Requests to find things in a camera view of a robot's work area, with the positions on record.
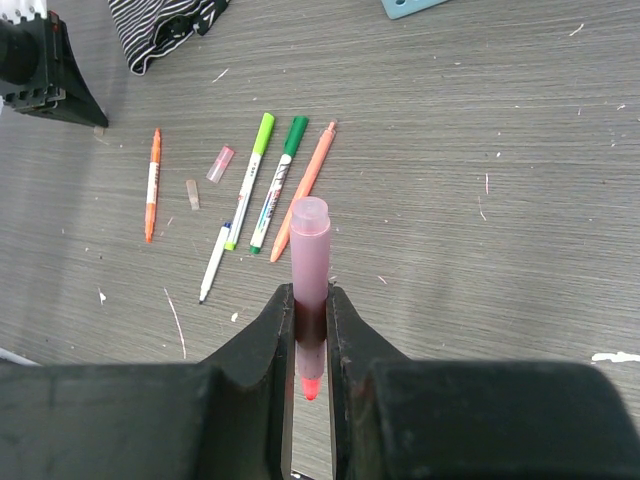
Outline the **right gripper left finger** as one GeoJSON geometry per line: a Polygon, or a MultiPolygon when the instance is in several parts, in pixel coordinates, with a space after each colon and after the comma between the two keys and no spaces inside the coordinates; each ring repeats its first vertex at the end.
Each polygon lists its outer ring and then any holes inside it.
{"type": "Polygon", "coordinates": [[[5,479],[286,479],[294,300],[197,363],[1,364],[5,479]]]}

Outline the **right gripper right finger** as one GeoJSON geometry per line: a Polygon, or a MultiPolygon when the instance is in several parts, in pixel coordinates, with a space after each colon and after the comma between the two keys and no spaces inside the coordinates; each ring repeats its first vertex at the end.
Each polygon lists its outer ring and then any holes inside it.
{"type": "Polygon", "coordinates": [[[345,291],[327,299],[337,479],[635,479],[639,436],[612,382],[557,361],[412,360],[345,291]]]}

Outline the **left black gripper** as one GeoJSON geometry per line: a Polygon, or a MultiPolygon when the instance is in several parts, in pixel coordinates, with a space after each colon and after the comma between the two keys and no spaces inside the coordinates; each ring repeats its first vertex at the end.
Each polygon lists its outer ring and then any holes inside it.
{"type": "Polygon", "coordinates": [[[1,20],[1,98],[19,113],[107,128],[75,60],[67,27],[54,12],[19,23],[1,20]]]}

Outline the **white pen blue end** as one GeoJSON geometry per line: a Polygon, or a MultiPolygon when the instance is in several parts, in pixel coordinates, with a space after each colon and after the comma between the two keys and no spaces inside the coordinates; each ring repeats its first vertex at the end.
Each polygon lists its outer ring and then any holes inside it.
{"type": "Polygon", "coordinates": [[[231,223],[225,222],[220,228],[218,237],[216,239],[214,248],[212,250],[211,256],[209,258],[203,280],[200,285],[200,293],[198,297],[198,303],[202,304],[210,290],[217,273],[218,267],[220,265],[223,253],[225,251],[225,243],[227,241],[228,235],[231,231],[231,223]]]}

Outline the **white marker green end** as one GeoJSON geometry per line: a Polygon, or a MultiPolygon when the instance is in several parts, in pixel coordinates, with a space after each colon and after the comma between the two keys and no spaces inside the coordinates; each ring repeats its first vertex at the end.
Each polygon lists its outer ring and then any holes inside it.
{"type": "Polygon", "coordinates": [[[258,254],[262,249],[273,212],[278,203],[291,163],[292,157],[287,153],[283,153],[274,173],[250,241],[249,251],[252,254],[258,254]]]}

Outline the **clear pink pen cap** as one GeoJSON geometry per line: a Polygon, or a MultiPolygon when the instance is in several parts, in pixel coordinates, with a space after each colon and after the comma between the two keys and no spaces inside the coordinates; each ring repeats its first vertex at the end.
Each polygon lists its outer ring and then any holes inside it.
{"type": "Polygon", "coordinates": [[[206,178],[212,183],[218,183],[221,180],[234,154],[235,154],[235,151],[231,149],[229,146],[227,145],[223,146],[219,154],[217,155],[213,165],[211,166],[208,173],[206,174],[206,178]]]}

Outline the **purple highlighter pen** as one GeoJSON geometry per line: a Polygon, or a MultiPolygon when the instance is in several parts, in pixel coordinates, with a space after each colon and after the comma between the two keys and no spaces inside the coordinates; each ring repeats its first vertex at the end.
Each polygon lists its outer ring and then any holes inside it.
{"type": "Polygon", "coordinates": [[[296,363],[303,395],[314,400],[324,375],[331,221],[317,197],[293,204],[290,224],[296,363]]]}

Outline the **white pen lime end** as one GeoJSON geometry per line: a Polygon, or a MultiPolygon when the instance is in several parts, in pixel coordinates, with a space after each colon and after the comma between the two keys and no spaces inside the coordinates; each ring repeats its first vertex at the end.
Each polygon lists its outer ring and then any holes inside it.
{"type": "Polygon", "coordinates": [[[262,155],[260,153],[251,153],[247,170],[245,172],[245,176],[243,178],[243,182],[239,191],[237,208],[231,223],[231,229],[224,245],[224,248],[226,250],[234,250],[238,243],[261,159],[262,155]]]}

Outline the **salmon orange pen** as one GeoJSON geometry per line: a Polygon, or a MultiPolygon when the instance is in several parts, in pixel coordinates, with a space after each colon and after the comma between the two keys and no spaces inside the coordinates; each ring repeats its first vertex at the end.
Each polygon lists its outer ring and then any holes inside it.
{"type": "Polygon", "coordinates": [[[294,203],[303,197],[309,195],[315,180],[321,170],[323,162],[328,154],[328,151],[331,147],[331,144],[334,140],[336,134],[337,121],[331,121],[327,128],[323,131],[320,136],[316,148],[312,154],[311,160],[305,170],[305,173],[296,189],[294,197],[291,201],[291,204],[288,208],[288,211],[283,219],[281,227],[278,231],[276,239],[274,241],[274,245],[270,254],[270,262],[276,262],[281,254],[283,253],[285,247],[288,244],[290,233],[290,223],[293,215],[293,206],[294,203]]]}

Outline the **lime green pen cap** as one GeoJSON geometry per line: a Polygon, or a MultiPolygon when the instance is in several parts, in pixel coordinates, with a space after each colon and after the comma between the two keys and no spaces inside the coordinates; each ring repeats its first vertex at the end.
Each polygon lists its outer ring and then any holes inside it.
{"type": "Polygon", "coordinates": [[[261,123],[254,141],[252,152],[263,155],[270,141],[270,137],[275,124],[275,117],[265,112],[262,116],[261,123]]]}

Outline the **dark green pen cap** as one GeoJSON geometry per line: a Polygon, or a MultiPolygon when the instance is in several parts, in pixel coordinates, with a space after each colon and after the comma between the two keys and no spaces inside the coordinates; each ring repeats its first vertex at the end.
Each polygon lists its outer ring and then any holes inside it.
{"type": "Polygon", "coordinates": [[[309,118],[305,116],[295,116],[290,124],[286,139],[284,141],[283,153],[293,158],[298,150],[299,144],[304,136],[309,118]]]}

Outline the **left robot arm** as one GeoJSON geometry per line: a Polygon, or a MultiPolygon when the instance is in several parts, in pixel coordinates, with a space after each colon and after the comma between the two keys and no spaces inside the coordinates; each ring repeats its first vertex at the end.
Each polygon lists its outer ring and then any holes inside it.
{"type": "Polygon", "coordinates": [[[108,126],[81,75],[65,22],[45,1],[1,3],[1,100],[25,115],[108,126]]]}

